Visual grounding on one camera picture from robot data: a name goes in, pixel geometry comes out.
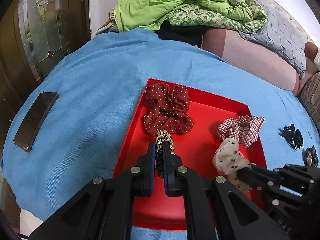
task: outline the maroon scrunchie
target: maroon scrunchie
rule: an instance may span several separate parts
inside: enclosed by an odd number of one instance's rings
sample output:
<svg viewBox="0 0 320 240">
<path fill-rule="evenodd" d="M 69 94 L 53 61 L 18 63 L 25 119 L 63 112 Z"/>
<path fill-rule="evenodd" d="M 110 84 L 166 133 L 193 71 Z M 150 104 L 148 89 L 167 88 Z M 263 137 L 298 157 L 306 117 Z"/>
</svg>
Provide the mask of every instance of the maroon scrunchie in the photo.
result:
<svg viewBox="0 0 320 240">
<path fill-rule="evenodd" d="M 180 135 L 191 131 L 194 121 L 187 115 L 190 97 L 184 86 L 175 86 L 172 91 L 165 82 L 147 86 L 144 102 L 148 112 L 143 116 L 143 125 L 149 134 L 155 136 L 159 130 Z"/>
</svg>

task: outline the striped fabric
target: striped fabric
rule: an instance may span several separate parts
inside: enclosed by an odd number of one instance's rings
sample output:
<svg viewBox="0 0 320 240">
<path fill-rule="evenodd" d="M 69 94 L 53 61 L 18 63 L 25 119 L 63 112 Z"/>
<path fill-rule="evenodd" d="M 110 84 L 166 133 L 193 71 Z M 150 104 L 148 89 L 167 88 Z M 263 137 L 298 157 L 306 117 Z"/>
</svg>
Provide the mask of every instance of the striped fabric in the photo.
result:
<svg viewBox="0 0 320 240">
<path fill-rule="evenodd" d="M 320 132 L 320 73 L 306 83 L 300 100 Z"/>
</svg>

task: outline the green comforter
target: green comforter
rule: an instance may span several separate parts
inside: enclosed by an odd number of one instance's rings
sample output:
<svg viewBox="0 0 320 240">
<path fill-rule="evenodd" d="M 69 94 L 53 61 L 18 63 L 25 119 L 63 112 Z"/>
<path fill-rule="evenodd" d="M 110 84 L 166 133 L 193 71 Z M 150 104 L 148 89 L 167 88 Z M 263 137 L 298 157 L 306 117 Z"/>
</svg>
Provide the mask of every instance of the green comforter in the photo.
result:
<svg viewBox="0 0 320 240">
<path fill-rule="evenodd" d="M 209 25 L 246 33 L 267 23 L 255 0 L 119 0 L 115 8 L 120 32 L 137 27 L 156 31 L 166 18 L 173 25 Z"/>
</svg>

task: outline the gray quilt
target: gray quilt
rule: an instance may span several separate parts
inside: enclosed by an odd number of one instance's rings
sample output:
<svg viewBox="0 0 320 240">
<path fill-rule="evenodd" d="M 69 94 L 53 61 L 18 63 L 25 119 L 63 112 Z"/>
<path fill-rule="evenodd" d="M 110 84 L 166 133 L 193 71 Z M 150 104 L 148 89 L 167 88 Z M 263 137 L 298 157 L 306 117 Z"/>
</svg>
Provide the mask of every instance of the gray quilt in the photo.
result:
<svg viewBox="0 0 320 240">
<path fill-rule="evenodd" d="M 269 8 L 265 1 L 257 0 L 268 15 L 266 26 L 255 33 L 239 32 L 248 41 L 255 41 L 271 49 L 286 60 L 298 72 L 300 78 L 306 74 L 306 56 L 304 54 L 304 37 L 302 33 L 276 9 Z"/>
</svg>

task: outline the black cloth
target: black cloth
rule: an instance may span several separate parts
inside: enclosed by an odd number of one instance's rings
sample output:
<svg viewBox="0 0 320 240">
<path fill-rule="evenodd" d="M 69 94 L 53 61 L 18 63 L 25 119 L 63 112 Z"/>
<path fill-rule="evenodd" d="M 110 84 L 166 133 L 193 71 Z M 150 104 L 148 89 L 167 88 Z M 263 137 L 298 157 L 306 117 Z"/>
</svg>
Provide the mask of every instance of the black cloth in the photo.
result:
<svg viewBox="0 0 320 240">
<path fill-rule="evenodd" d="M 206 25 L 172 26 L 167 20 L 164 20 L 156 34 L 161 40 L 183 41 L 192 46 L 197 45 L 200 48 L 202 36 L 210 28 Z"/>
</svg>

